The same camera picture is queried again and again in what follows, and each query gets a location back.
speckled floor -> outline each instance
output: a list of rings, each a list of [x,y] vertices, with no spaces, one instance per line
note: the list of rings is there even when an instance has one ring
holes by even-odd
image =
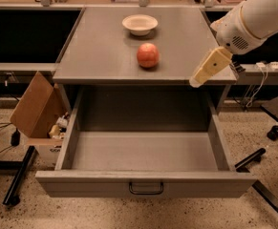
[[[8,122],[12,104],[0,104],[0,122]],[[278,140],[266,138],[275,123],[258,108],[243,112],[229,104],[220,113],[230,154],[240,161],[257,149],[267,152],[250,171],[278,197]],[[14,127],[0,130],[0,150],[10,145]],[[21,160],[22,145],[8,149],[1,160]],[[12,177],[0,175],[0,228],[278,228],[278,215],[250,188],[241,198],[121,199],[50,198],[35,180],[48,169],[37,156],[21,187],[21,202],[2,204]]]

bowl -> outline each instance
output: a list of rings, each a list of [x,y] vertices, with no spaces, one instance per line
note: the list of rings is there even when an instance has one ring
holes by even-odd
[[[124,18],[122,25],[133,35],[143,36],[158,25],[158,20],[149,15],[136,14]]]

brown box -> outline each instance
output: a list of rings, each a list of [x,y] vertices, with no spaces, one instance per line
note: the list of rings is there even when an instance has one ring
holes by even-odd
[[[42,148],[53,150],[62,145],[61,140],[49,139],[48,132],[65,113],[66,108],[57,86],[52,86],[37,72],[14,109],[10,121],[28,138],[24,145],[34,146],[42,159],[54,165],[53,158],[57,159],[57,156],[42,156],[48,153]]]

drawer handle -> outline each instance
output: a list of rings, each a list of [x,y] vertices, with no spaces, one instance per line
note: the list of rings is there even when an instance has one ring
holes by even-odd
[[[160,195],[164,192],[163,182],[160,183],[160,189],[158,191],[135,191],[132,187],[132,182],[129,183],[129,191],[133,195]]]

open drawer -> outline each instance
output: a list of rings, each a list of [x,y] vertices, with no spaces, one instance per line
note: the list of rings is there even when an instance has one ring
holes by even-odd
[[[188,86],[82,86],[51,197],[238,198],[256,180],[228,160],[219,119]]]

